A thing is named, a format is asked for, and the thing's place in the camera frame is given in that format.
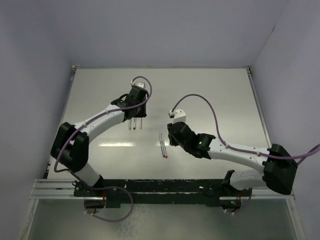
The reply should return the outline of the yellow marker pen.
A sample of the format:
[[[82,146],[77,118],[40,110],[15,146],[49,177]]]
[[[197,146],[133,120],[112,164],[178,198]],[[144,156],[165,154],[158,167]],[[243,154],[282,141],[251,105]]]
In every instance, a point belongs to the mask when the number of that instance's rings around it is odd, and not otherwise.
[[[142,130],[143,128],[143,118],[139,119],[139,129]]]

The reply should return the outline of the blue marker pen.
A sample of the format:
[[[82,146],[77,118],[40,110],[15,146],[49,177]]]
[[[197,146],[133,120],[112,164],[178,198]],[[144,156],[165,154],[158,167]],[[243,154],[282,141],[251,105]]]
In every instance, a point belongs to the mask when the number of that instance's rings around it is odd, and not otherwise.
[[[134,121],[133,121],[133,130],[136,130],[137,129],[137,118],[134,118]]]

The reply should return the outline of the green marker pen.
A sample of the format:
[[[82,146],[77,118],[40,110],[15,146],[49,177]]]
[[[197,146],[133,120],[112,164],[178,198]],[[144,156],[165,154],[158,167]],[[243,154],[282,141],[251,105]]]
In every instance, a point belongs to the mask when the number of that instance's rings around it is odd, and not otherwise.
[[[132,119],[129,119],[128,122],[128,129],[131,130],[132,129]]]

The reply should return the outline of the purple marker pen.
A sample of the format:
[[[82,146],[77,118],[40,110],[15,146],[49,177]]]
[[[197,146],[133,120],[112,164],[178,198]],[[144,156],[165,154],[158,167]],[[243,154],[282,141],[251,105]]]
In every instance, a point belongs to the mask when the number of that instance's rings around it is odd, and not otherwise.
[[[161,134],[159,133],[159,144],[160,144],[160,148],[161,148],[161,154],[162,154],[162,157],[165,158],[165,151],[164,151],[164,147],[163,147],[163,142],[162,142],[162,137],[161,137]]]

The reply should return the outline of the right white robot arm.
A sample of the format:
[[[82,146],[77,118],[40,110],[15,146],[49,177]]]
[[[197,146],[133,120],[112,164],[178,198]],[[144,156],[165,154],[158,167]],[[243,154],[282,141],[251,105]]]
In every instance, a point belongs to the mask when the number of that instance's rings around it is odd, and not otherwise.
[[[223,184],[235,190],[268,187],[282,195],[292,192],[298,164],[279,144],[270,148],[244,146],[243,151],[236,151],[214,135],[195,133],[181,121],[167,124],[167,131],[171,146],[179,146],[195,158],[224,160],[248,167],[244,171],[227,171]]]

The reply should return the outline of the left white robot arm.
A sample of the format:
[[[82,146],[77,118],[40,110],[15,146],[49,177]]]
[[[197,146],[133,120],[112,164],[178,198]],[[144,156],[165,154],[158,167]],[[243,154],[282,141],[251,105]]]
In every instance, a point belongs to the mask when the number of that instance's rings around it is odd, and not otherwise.
[[[146,117],[146,105],[142,103],[149,96],[146,89],[134,85],[129,93],[113,100],[93,117],[76,124],[64,122],[57,131],[50,155],[86,185],[101,188],[103,177],[89,164],[90,143],[115,125]]]

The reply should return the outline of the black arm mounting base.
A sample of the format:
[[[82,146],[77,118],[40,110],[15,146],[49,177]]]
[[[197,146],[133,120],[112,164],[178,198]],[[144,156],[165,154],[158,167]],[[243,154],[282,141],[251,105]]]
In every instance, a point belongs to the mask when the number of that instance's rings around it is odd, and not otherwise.
[[[251,189],[237,190],[224,179],[103,179],[101,188],[74,181],[74,196],[85,199],[88,208],[119,208],[123,204],[205,205],[219,207],[222,197],[235,200],[249,197]]]

